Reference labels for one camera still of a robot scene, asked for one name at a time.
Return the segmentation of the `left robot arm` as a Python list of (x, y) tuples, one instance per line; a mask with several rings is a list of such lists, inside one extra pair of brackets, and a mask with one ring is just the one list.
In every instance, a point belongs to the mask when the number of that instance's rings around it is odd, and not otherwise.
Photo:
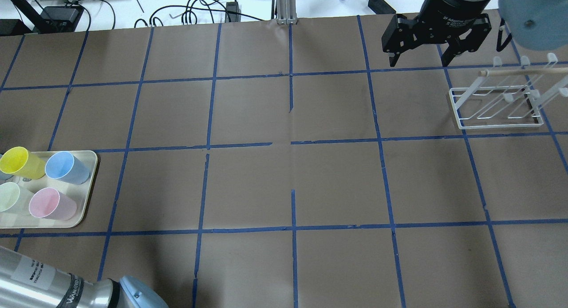
[(28, 256), (0, 248), (2, 308), (166, 308), (150, 287), (132, 276), (91, 283)]

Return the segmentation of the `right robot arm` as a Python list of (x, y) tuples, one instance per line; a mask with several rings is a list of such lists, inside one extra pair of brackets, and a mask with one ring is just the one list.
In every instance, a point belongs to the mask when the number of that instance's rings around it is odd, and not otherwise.
[[(456, 56), (476, 52), (492, 30), (485, 8), (491, 0), (424, 0), (413, 19), (396, 13), (384, 31), (382, 50), (395, 67), (402, 53), (426, 44), (446, 44), (442, 65)], [(524, 48), (548, 51), (567, 45), (568, 0), (498, 0), (500, 26), (498, 52), (513, 40)]]

